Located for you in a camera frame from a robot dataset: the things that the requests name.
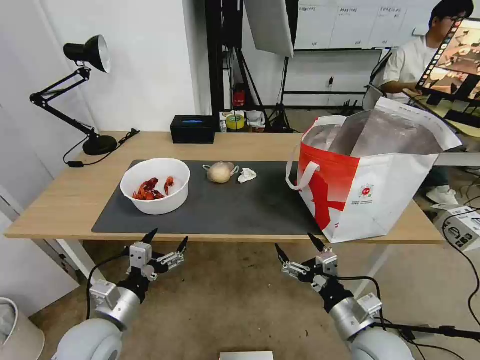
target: desk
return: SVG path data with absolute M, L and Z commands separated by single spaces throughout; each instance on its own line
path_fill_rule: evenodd
M 480 166 L 479 138 L 480 129 L 459 122 L 445 119 L 448 111 L 454 107 L 454 103 L 443 99 L 438 105 L 427 104 L 429 95 L 419 95 L 416 92 L 404 89 L 403 93 L 410 98 L 409 104 L 421 110 L 425 110 L 439 119 L 447 122 L 452 128 L 458 130 L 463 136 L 461 140 L 467 146 L 469 152 L 444 152 L 440 154 L 436 161 L 436 166 Z M 474 115 L 478 115 L 480 122 L 480 110 L 475 110 Z
M 106 132 L 120 139 L 123 132 Z M 169 132 L 141 132 L 99 164 L 67 168 L 47 190 L 12 224 L 5 236 L 14 239 L 56 239 L 85 276 L 94 262 L 79 240 L 140 241 L 144 234 L 95 233 L 92 227 L 110 196 L 134 160 L 160 157 L 205 161 L 282 161 L 290 158 L 301 134 L 218 133 L 214 144 L 173 144 Z M 91 161 L 82 154 L 79 160 Z M 305 243 L 307 235 L 211 235 L 188 234 L 191 242 Z M 183 234 L 157 234 L 155 241 L 179 241 Z M 374 275 L 386 260 L 392 244 L 443 244 L 434 225 L 413 201 L 395 228 L 378 238 L 356 244 L 378 244 Z M 94 279 L 102 279 L 96 272 Z

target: logo on bag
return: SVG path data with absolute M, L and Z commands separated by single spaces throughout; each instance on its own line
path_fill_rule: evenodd
M 374 186 L 370 185 L 370 184 L 367 184 L 367 185 L 362 186 L 360 188 L 360 194 L 358 195 L 358 197 L 363 198 L 363 199 L 371 198 L 373 192 L 374 192 Z

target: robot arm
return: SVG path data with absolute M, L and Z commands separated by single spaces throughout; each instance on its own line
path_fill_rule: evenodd
M 188 236 L 175 252 L 167 255 L 152 251 L 151 242 L 158 229 L 142 242 L 129 247 L 128 277 L 118 284 L 99 280 L 90 288 L 97 318 L 72 327 L 58 344 L 52 360 L 117 360 L 122 351 L 122 334 L 131 325 L 145 300 L 150 282 L 159 274 L 176 268 L 184 261 Z
M 335 322 L 341 339 L 349 347 L 354 360 L 413 360 L 407 344 L 397 335 L 370 328 L 382 302 L 373 294 L 356 300 L 336 279 L 338 257 L 316 237 L 308 234 L 320 255 L 303 263 L 291 262 L 275 244 L 282 272 L 311 284 L 323 299 L 323 307 Z

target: desk lamp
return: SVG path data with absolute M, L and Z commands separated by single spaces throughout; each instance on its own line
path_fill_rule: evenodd
M 87 135 L 88 140 L 83 143 L 83 151 L 85 154 L 103 155 L 111 153 L 117 148 L 117 140 L 111 136 L 98 135 L 93 127 L 74 120 L 49 105 L 49 102 L 53 99 L 58 98 L 60 95 L 65 94 L 90 79 L 90 71 L 92 71 L 92 69 L 87 67 L 85 63 L 90 63 L 101 72 L 110 73 L 111 61 L 107 43 L 102 35 L 97 35 L 88 40 L 84 45 L 67 43 L 63 47 L 63 52 L 68 59 L 75 62 L 78 69 L 71 75 L 64 77 L 42 91 L 30 95 L 30 101 Z M 66 88 L 55 90 L 60 84 L 63 84 L 75 76 L 80 76 L 82 79 Z

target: lamp arm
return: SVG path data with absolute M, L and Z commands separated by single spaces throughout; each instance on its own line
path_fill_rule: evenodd
M 80 130 L 82 133 L 88 135 L 90 138 L 96 138 L 98 135 L 95 133 L 95 130 L 93 128 L 88 128 L 84 125 L 82 125 L 80 122 L 78 122 L 75 119 L 72 119 L 71 117 L 65 115 L 63 112 L 58 111 L 57 109 L 53 108 L 52 106 L 49 105 L 49 102 L 57 97 L 59 97 L 62 94 L 65 94 L 66 92 L 70 91 L 73 88 L 76 88 L 78 85 L 83 84 L 87 82 L 90 79 L 90 69 L 86 66 L 80 67 L 77 70 L 75 70 L 72 74 L 70 74 L 67 77 L 64 77 L 63 79 L 57 81 L 53 85 L 43 89 L 42 91 L 33 93 L 30 95 L 30 101 L 37 105 L 39 108 L 42 108 L 49 112 L 50 114 L 56 116 L 57 118 L 63 120 L 67 124 L 73 126 L 77 130 Z M 64 88 L 64 89 L 59 89 L 59 90 L 53 90 L 60 84 L 63 84 L 67 80 L 70 80 L 71 78 L 80 75 L 82 77 L 81 80 L 77 81 L 76 83 Z

